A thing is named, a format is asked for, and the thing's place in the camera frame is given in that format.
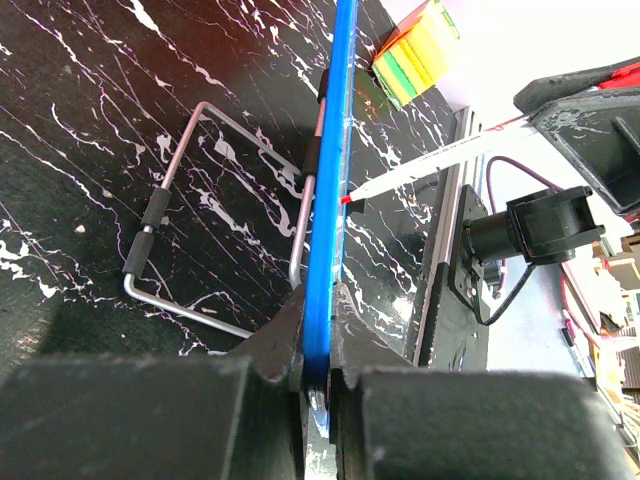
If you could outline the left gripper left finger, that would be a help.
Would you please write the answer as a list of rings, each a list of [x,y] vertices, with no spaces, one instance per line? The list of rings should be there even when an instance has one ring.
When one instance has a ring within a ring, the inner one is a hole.
[[[223,356],[50,355],[1,387],[5,479],[300,479],[304,291]]]

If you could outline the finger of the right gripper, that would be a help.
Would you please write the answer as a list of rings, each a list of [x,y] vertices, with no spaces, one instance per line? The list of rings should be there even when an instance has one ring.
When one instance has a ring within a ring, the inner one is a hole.
[[[513,99],[617,215],[639,213],[639,59],[531,81]]]

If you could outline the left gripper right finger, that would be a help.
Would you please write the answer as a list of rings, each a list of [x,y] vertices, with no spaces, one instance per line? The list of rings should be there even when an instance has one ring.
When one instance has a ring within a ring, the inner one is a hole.
[[[584,381],[435,372],[407,362],[334,290],[329,438],[342,479],[629,479]]]

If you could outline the red capped whiteboard marker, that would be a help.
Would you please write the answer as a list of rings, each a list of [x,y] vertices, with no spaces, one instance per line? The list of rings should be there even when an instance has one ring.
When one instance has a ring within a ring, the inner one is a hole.
[[[439,170],[468,161],[482,153],[493,150],[499,145],[517,141],[537,132],[527,116],[495,125],[487,130],[474,133],[461,140],[443,146],[438,150],[423,154],[387,171],[361,186],[341,199],[342,205],[381,195],[402,185],[427,177]]]

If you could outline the blue framed whiteboard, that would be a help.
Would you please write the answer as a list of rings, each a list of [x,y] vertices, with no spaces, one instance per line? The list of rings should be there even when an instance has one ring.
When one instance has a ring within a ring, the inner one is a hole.
[[[336,3],[306,277],[303,384],[319,434],[330,432],[330,346],[335,286],[341,280],[353,125],[358,3]]]

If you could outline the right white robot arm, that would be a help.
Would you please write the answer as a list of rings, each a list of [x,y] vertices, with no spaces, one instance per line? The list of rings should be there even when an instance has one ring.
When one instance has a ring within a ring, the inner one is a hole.
[[[534,128],[585,185],[548,188],[505,211],[461,222],[459,256],[488,264],[522,256],[533,265],[570,260],[603,234],[587,199],[598,194],[619,217],[639,211],[639,60],[544,77],[514,97]]]

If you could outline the orange juice carton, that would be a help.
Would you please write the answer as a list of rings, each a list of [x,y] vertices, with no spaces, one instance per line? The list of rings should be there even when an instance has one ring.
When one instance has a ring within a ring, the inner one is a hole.
[[[391,33],[372,62],[388,100],[400,111],[434,87],[458,56],[460,33],[441,1],[426,1]]]

